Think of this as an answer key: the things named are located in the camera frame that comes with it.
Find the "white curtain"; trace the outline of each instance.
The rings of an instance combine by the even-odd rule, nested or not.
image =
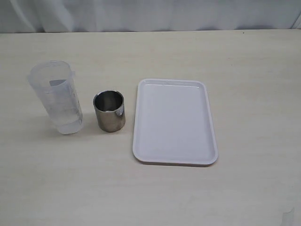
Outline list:
[[[0,0],[0,32],[301,28],[301,0]]]

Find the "tray rim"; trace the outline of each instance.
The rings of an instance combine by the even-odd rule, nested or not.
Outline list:
[[[210,161],[150,161],[149,159],[145,159],[142,156],[140,156],[136,150],[136,137],[137,137],[137,132],[138,132],[138,109],[139,109],[139,103],[140,103],[140,92],[141,92],[141,86],[144,82],[146,81],[169,81],[169,82],[194,82],[198,83],[203,89],[205,93],[205,98],[206,98],[206,106],[207,106],[207,111],[208,111],[208,117],[209,117],[209,124],[210,124],[210,130],[211,130],[211,135],[212,135],[212,140],[213,140],[213,147],[214,147],[214,157]],[[217,149],[217,143],[216,143],[216,138],[215,138],[215,132],[214,132],[214,125],[213,125],[213,119],[211,115],[211,110],[210,110],[210,103],[209,103],[209,97],[208,97],[208,92],[205,84],[203,84],[200,81],[196,80],[181,80],[181,79],[156,79],[156,78],[147,78],[143,79],[139,82],[138,84],[138,89],[137,89],[137,98],[136,98],[136,111],[135,111],[135,121],[134,121],[134,136],[133,136],[133,155],[134,157],[142,163],[145,164],[166,164],[166,165],[190,165],[190,166],[210,166],[214,164],[217,159],[218,159],[218,149]]]

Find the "measuring cup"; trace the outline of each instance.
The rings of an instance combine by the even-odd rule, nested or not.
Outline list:
[[[27,80],[61,134],[78,132],[83,127],[73,73],[64,61],[49,61],[34,66]]]

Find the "light wood surface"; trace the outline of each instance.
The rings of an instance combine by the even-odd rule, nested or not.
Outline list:
[[[301,31],[0,35],[0,225],[279,226],[301,222]],[[25,76],[63,60],[84,128],[60,135]],[[137,84],[206,84],[219,160],[152,166],[132,155]],[[116,89],[127,122],[97,126],[94,95]]]

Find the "clear plastic pitcher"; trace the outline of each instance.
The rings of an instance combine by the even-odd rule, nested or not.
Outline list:
[[[27,79],[60,133],[76,133],[83,127],[69,64],[64,61],[41,63],[33,67]]]

